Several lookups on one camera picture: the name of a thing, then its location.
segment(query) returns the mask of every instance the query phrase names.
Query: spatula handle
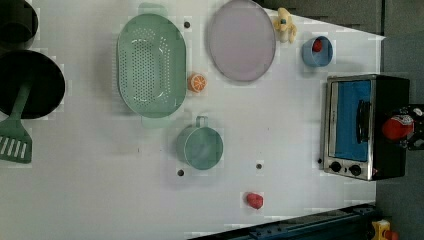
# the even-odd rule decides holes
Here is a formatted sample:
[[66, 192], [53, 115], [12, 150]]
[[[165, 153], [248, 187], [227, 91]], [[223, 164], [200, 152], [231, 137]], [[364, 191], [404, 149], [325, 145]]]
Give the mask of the spatula handle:
[[19, 93], [16, 96], [15, 103], [13, 104], [12, 113], [10, 114], [11, 119], [21, 119], [22, 112], [24, 111], [26, 102], [31, 92], [32, 84], [28, 81], [22, 83]]

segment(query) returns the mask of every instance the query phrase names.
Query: gray surface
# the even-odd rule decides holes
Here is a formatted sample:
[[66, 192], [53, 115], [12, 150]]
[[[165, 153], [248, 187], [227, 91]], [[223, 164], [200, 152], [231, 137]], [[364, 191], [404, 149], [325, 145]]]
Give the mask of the gray surface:
[[386, 0], [385, 36], [424, 31], [423, 0]]
[[262, 7], [287, 8], [292, 14], [381, 34], [382, 0], [255, 0]]
[[[411, 103], [424, 103], [424, 31], [383, 42], [383, 70], [411, 80]], [[376, 206], [390, 217], [403, 240], [424, 235], [424, 151], [407, 153], [406, 174], [377, 182]]]

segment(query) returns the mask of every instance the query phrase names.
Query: mug handle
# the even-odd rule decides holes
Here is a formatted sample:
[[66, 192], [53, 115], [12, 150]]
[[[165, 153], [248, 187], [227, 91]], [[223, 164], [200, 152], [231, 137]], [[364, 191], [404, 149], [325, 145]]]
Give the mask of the mug handle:
[[204, 127], [208, 126], [208, 117], [206, 116], [198, 116], [196, 118], [196, 127], [200, 127], [200, 119], [203, 119], [203, 124], [205, 125]]

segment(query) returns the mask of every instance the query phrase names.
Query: orange fruit toy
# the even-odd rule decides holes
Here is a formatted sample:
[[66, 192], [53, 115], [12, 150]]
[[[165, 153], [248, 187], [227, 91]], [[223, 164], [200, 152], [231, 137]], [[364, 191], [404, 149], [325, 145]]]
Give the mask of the orange fruit toy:
[[188, 78], [188, 89], [195, 93], [201, 92], [206, 87], [206, 78], [199, 73], [193, 73]]

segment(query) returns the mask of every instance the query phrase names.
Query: toaster oven knob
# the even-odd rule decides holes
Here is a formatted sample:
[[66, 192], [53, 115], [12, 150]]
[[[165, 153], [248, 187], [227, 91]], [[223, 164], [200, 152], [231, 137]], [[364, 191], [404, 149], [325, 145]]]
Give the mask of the toaster oven knob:
[[361, 167], [358, 165], [353, 165], [349, 168], [349, 171], [352, 173], [353, 176], [359, 176], [361, 175]]
[[333, 163], [330, 165], [330, 168], [331, 168], [331, 170], [333, 170], [334, 172], [339, 172], [339, 171], [340, 171], [340, 169], [342, 169], [342, 165], [340, 165], [340, 163], [339, 163], [339, 162], [333, 162]]

